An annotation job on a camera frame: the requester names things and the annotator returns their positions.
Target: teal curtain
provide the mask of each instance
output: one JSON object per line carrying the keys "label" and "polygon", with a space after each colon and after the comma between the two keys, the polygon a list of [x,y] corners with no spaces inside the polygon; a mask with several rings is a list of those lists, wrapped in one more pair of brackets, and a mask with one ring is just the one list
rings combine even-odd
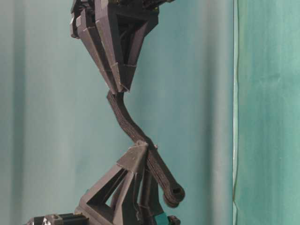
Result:
{"label": "teal curtain", "polygon": [[300,2],[237,3],[236,224],[299,224]]}
{"label": "teal curtain", "polygon": [[[71,3],[1,3],[1,224],[72,212],[132,145],[91,57],[70,37]],[[232,224],[232,5],[164,4],[125,97],[186,190],[178,208],[163,205],[186,225]]]}

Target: green curtain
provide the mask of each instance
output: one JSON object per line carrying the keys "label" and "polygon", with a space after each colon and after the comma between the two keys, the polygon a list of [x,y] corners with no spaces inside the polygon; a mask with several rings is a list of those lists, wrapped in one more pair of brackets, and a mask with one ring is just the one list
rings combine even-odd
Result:
{"label": "green curtain", "polygon": [[[70,37],[71,4],[1,4],[1,224],[72,212],[132,145],[91,57]],[[186,190],[178,208],[163,205],[182,224],[232,224],[232,5],[164,4],[125,97]]]}
{"label": "green curtain", "polygon": [[299,224],[300,2],[237,3],[236,224]]}

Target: curved black strip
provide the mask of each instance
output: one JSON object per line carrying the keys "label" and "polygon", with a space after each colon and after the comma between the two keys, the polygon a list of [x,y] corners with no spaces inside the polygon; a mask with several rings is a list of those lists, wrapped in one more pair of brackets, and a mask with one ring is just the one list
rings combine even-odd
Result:
{"label": "curved black strip", "polygon": [[177,207],[185,197],[184,189],[172,176],[170,170],[157,152],[157,148],[154,146],[152,140],[146,136],[146,134],[130,117],[124,104],[124,93],[117,93],[114,95],[111,93],[111,91],[109,91],[107,99],[112,107],[119,125],[133,140],[133,142],[141,140],[149,145],[147,167],[157,183],[163,189],[165,203],[172,208]]}

